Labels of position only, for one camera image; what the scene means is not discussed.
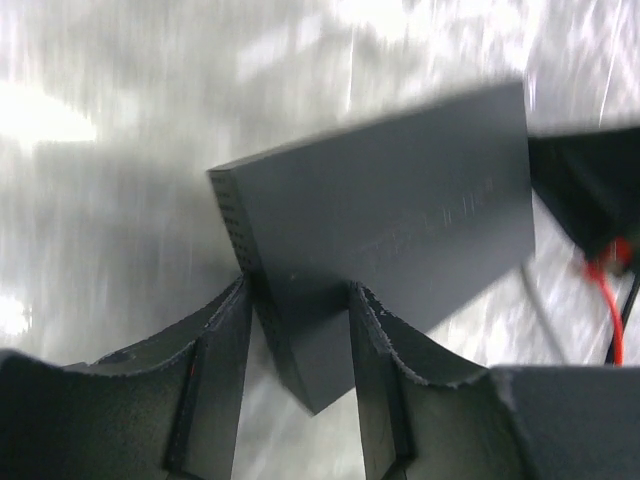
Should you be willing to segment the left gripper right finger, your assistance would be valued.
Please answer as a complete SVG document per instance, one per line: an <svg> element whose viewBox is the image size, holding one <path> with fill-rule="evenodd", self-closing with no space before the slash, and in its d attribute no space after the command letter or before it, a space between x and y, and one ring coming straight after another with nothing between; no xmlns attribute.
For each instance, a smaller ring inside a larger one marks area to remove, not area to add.
<svg viewBox="0 0 640 480"><path fill-rule="evenodd" d="M635 479L639 371L486 368L432 341L364 285L349 293L370 479Z"/></svg>

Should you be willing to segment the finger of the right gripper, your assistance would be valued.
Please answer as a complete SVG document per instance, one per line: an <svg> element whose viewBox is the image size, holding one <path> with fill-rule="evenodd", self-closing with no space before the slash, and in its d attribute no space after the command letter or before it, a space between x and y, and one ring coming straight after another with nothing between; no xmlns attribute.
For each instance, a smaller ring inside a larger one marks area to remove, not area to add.
<svg viewBox="0 0 640 480"><path fill-rule="evenodd" d="M528 138L534 190L591 259L639 232L639 128Z"/></svg>

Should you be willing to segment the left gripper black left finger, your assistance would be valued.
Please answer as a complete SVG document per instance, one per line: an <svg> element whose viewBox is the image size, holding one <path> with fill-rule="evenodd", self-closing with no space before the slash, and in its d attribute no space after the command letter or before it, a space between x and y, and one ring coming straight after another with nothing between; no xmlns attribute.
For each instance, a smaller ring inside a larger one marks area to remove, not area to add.
<svg viewBox="0 0 640 480"><path fill-rule="evenodd" d="M5 479L227 479L251 331L239 278L205 307L99 361L1 353Z"/></svg>

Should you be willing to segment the black network switch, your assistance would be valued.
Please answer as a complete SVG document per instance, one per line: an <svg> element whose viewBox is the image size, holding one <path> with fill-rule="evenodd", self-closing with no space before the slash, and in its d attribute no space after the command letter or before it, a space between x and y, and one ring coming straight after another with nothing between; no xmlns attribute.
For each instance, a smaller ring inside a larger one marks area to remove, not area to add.
<svg viewBox="0 0 640 480"><path fill-rule="evenodd" d="M354 385L351 282L426 332L535 249L518 81L208 175L280 380L311 413Z"/></svg>

